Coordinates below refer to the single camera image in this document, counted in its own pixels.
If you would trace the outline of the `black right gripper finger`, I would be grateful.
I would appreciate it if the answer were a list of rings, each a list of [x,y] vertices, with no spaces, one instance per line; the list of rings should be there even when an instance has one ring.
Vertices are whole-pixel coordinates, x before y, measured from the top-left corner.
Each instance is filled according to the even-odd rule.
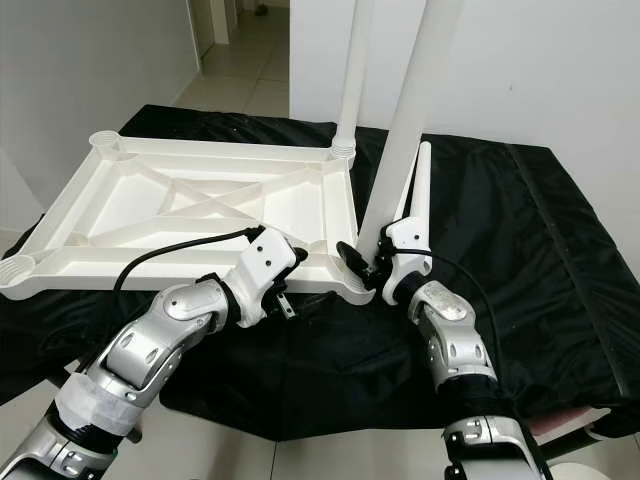
[[[338,241],[335,243],[335,251],[339,253],[340,260],[347,266],[353,274],[358,278],[370,278],[375,273],[376,269],[374,265],[371,265],[369,261],[365,259],[365,256],[361,255],[361,252],[356,250],[352,244],[344,241]]]

